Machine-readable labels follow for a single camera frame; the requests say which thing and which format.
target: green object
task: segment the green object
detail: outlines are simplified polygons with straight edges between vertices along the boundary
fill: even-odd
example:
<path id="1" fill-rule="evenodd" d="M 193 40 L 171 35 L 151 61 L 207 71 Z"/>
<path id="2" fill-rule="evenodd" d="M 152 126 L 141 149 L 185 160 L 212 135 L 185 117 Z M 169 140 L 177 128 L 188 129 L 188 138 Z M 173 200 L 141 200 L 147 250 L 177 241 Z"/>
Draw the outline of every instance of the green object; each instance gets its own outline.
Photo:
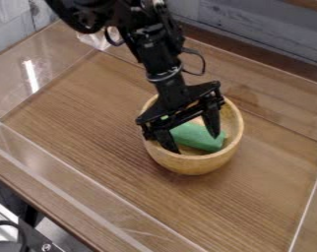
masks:
<path id="1" fill-rule="evenodd" d="M 193 122 L 188 122 L 172 129 L 171 133 L 176 143 L 180 145 L 209 153 L 216 153 L 221 150 L 225 139 L 225 133 L 223 131 L 220 131 L 219 136 L 213 139 L 204 126 Z"/>

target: tabletop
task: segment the tabletop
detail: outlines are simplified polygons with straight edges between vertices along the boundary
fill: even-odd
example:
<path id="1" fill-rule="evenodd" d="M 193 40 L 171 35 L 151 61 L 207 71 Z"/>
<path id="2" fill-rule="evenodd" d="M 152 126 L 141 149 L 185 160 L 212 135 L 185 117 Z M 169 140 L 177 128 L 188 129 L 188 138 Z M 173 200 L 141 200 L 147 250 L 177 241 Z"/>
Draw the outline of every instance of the tabletop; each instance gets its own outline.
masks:
<path id="1" fill-rule="evenodd" d="M 56 23 L 0 56 L 0 180 L 96 251 L 317 251 L 317 78 L 187 47 L 207 59 L 189 85 L 219 80 L 243 113 L 227 165 L 188 177 L 155 163 L 133 123 L 155 94 L 141 67 Z"/>

